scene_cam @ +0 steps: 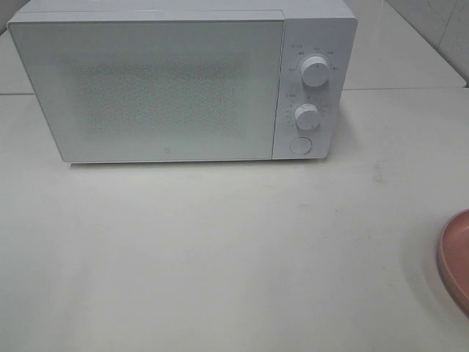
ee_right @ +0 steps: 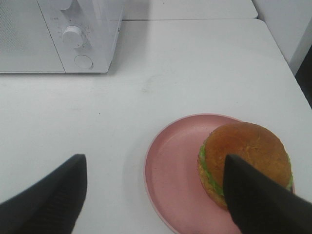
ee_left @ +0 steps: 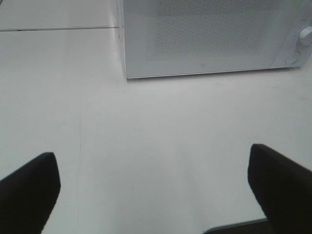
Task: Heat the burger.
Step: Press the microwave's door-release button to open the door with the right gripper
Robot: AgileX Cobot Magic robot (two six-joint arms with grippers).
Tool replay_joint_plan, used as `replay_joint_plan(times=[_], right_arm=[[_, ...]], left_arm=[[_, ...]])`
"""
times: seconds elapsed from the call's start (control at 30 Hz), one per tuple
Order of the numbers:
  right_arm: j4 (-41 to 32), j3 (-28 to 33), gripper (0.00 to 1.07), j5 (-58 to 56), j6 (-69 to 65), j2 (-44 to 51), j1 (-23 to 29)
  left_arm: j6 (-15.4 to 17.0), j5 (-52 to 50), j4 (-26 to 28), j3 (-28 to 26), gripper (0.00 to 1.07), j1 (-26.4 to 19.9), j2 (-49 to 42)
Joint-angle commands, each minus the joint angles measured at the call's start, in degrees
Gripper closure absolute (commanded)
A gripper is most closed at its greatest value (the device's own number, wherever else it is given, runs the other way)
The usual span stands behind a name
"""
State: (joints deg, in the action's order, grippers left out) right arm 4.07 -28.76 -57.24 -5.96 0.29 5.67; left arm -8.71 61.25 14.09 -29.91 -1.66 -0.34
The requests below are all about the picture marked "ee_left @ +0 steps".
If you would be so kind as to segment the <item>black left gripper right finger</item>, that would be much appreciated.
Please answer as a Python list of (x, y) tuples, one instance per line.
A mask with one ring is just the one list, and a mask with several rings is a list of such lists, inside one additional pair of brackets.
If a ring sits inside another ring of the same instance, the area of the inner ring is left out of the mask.
[(264, 144), (253, 144), (248, 183), (276, 234), (312, 232), (310, 170)]

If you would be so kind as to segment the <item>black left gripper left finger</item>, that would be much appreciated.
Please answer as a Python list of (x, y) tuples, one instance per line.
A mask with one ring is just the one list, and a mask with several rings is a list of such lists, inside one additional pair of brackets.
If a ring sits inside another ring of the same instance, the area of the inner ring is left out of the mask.
[(0, 181), (0, 232), (40, 234), (60, 193), (55, 154), (43, 153)]

